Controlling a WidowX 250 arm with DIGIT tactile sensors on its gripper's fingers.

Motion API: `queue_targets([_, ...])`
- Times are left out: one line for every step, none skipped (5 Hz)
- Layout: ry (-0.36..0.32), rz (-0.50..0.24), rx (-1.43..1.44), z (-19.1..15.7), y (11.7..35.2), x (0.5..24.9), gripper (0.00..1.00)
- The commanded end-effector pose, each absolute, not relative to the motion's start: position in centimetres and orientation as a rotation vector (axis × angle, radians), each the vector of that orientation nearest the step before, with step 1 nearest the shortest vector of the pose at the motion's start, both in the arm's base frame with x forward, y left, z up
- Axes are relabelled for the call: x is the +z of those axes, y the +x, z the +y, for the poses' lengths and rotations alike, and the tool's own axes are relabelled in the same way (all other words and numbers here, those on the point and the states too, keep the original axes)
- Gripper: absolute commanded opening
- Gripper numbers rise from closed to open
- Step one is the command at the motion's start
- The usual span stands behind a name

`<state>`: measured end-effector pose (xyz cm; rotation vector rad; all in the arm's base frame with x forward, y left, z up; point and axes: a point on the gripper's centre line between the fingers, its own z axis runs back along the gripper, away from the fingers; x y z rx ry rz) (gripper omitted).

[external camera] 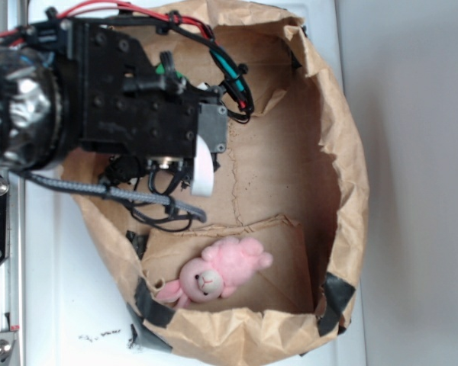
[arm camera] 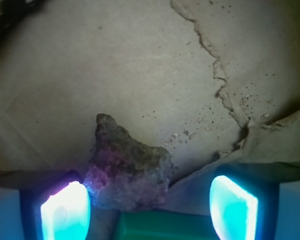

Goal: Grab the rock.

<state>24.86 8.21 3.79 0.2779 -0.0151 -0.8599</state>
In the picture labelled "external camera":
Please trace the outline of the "black taped robot arm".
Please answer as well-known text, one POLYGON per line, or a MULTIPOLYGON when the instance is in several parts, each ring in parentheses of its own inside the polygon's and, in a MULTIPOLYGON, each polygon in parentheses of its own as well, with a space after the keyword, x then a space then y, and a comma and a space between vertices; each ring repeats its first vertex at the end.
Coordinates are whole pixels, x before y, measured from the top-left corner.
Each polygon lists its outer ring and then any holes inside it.
POLYGON ((160 54, 158 73, 126 27, 173 25, 136 16, 53 18, 0 45, 0 168, 48 169, 74 149, 139 159, 221 153, 228 112, 222 90, 201 90, 160 54))

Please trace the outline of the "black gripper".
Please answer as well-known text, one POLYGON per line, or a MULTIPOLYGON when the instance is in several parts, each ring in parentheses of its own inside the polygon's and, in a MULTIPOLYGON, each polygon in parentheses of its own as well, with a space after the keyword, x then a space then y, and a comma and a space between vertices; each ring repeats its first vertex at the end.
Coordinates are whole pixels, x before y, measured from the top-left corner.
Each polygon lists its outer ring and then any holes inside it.
POLYGON ((227 108, 217 86, 164 84, 126 18, 63 18, 22 31, 47 58, 58 94, 57 152, 194 159, 222 153, 227 108))

